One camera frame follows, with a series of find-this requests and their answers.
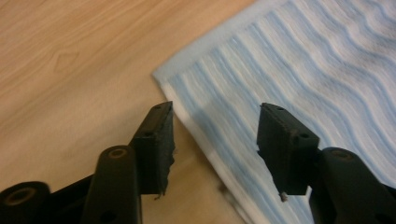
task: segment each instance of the screw hole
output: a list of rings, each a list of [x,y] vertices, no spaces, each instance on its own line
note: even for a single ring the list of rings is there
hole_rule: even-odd
[[[18,205],[29,201],[33,196],[35,196],[36,190],[33,188],[23,188],[12,192],[6,197],[4,203],[8,206]]]
[[[106,211],[100,216],[100,221],[102,223],[109,223],[114,221],[117,218],[117,215],[112,211]]]
[[[392,220],[392,218],[386,214],[375,214],[375,219],[379,223],[384,223],[384,224],[394,224],[395,222]]]
[[[127,151],[123,148],[116,148],[114,150],[111,150],[108,153],[108,157],[110,157],[111,159],[118,159],[123,157],[124,155],[127,154]]]

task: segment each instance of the wooden table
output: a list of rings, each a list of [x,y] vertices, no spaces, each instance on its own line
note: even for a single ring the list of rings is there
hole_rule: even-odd
[[[0,189],[61,189],[127,144],[165,101],[151,73],[252,0],[0,1]],[[175,120],[165,197],[145,223],[242,223],[202,151]]]

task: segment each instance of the wooden surface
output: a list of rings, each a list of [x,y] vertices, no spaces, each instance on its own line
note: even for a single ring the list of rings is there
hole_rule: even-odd
[[[165,98],[151,73],[252,0],[0,0],[0,190],[61,189],[127,144]],[[201,150],[175,120],[165,197],[145,223],[242,223]]]

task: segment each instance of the light wood tabletop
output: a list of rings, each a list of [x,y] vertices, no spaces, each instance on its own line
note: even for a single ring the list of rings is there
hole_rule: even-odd
[[[252,0],[0,1],[0,190],[51,191],[93,173],[166,101],[152,72]],[[243,223],[175,119],[166,195],[143,196],[144,223]]]

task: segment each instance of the striped cloth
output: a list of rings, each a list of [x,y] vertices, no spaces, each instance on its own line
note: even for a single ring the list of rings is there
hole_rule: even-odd
[[[280,105],[358,154],[396,187],[396,2],[259,1],[155,73],[248,223],[312,223],[308,197],[282,203],[256,135]]]

